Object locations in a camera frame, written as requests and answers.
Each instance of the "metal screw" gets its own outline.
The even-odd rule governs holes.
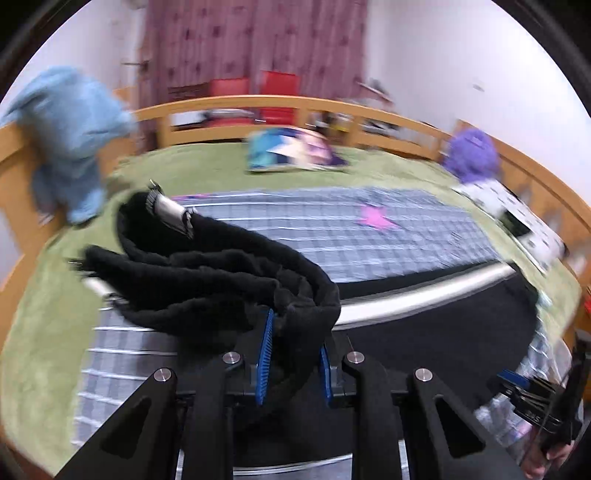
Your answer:
[[[225,364],[234,365],[240,361],[240,354],[238,352],[224,353],[222,360]]]
[[[347,353],[347,360],[352,364],[360,364],[365,360],[365,355],[361,352],[349,352]]]
[[[173,373],[168,368],[159,368],[154,372],[154,379],[156,382],[166,382],[173,376]]]
[[[421,382],[428,382],[433,378],[433,374],[431,373],[431,371],[426,368],[419,368],[414,373],[414,376],[417,377],[417,379]]]

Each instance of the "black cloth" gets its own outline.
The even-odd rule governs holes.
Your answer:
[[[255,419],[238,418],[234,464],[285,465],[350,453],[352,413],[328,409],[313,371],[340,312],[337,285],[291,248],[223,222],[192,215],[191,239],[151,216],[145,201],[145,193],[136,194],[118,212],[126,255],[88,247],[83,268],[127,300],[118,308],[132,323],[179,337],[179,364],[206,365],[260,326],[269,307],[277,312],[266,409]],[[352,299],[466,268],[339,287]],[[515,369],[526,355],[536,299],[517,272],[468,298],[348,334],[355,349],[387,368],[432,369],[474,409],[492,398],[488,379]]]
[[[272,411],[310,376],[339,317],[336,284],[290,247],[212,218],[193,214],[189,238],[150,214],[146,198],[136,193],[119,208],[126,255],[91,246],[82,269],[126,300],[117,306],[130,322],[178,336],[204,360],[231,350],[273,308],[269,387],[258,414]]]
[[[394,284],[406,288],[452,273],[457,269],[413,274],[410,281],[372,281],[369,291],[360,282],[350,285],[348,294],[380,293]],[[347,334],[355,350],[387,368],[432,370],[475,410],[494,396],[489,379],[505,368],[515,370],[526,356],[537,324],[536,301],[536,290],[516,268],[512,277],[467,298]],[[286,465],[346,455],[352,451],[352,426],[352,411],[328,408],[314,372],[283,408],[237,434],[235,465]]]

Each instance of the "wooden bed rail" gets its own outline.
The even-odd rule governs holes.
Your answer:
[[[121,99],[130,101],[131,89],[115,92]],[[258,129],[269,128],[265,124],[204,127],[175,131],[170,125],[174,113],[208,110],[214,108],[279,107],[296,110],[296,124],[306,127],[312,112],[343,113],[351,117],[345,144],[352,147],[370,146],[394,151],[402,156],[439,161],[440,150],[451,135],[417,122],[373,108],[351,103],[297,96],[224,96],[166,103],[137,110],[137,120],[155,120],[158,125],[160,147],[190,142],[244,138]],[[427,144],[397,140],[362,131],[365,119],[387,122],[410,129],[427,137]],[[456,131],[468,127],[458,122]],[[521,194],[530,208],[542,219],[556,220],[557,232],[570,250],[565,264],[586,288],[591,283],[591,208],[560,179],[532,158],[493,138],[502,160],[503,183]],[[119,159],[135,152],[130,139],[118,139],[107,145],[99,154],[103,174],[109,174]],[[0,128],[0,212],[6,217],[14,241],[20,249],[20,257],[4,280],[0,279],[0,348],[9,331],[12,317],[35,268],[37,255],[43,245],[64,226],[60,213],[42,224],[30,192],[31,176],[40,164],[42,156],[29,141],[25,132],[14,124]]]
[[[345,144],[349,147],[374,146],[386,150],[395,151],[403,155],[436,160],[439,157],[439,148],[442,141],[449,139],[449,134],[435,127],[405,118],[394,113],[384,112],[375,108],[369,108],[352,103],[338,102],[311,97],[283,96],[283,95],[232,95],[221,97],[196,98],[181,100],[179,102],[164,103],[137,110],[135,115],[138,120],[155,119],[158,125],[158,146],[160,148],[171,145],[180,145],[193,142],[210,140],[225,140],[231,138],[244,138],[253,131],[276,127],[276,125],[252,124],[227,127],[203,127],[190,130],[175,131],[170,124],[170,115],[214,108],[293,108],[296,110],[295,124],[297,127],[306,128],[309,125],[312,112],[342,113],[352,117],[348,125],[348,133]],[[386,122],[399,127],[408,128],[419,134],[432,137],[429,145],[398,140],[395,138],[372,135],[362,131],[361,125],[365,119]]]

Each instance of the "pink curtain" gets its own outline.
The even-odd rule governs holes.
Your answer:
[[[301,77],[301,94],[354,97],[363,80],[368,0],[150,0],[141,106],[169,89],[260,72]]]

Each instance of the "colorful pillow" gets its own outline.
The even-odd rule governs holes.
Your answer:
[[[453,190],[499,220],[542,273],[564,256],[566,248],[560,236],[498,180],[476,181]]]
[[[248,170],[251,172],[338,170],[347,165],[324,136],[304,128],[270,128],[248,137]]]

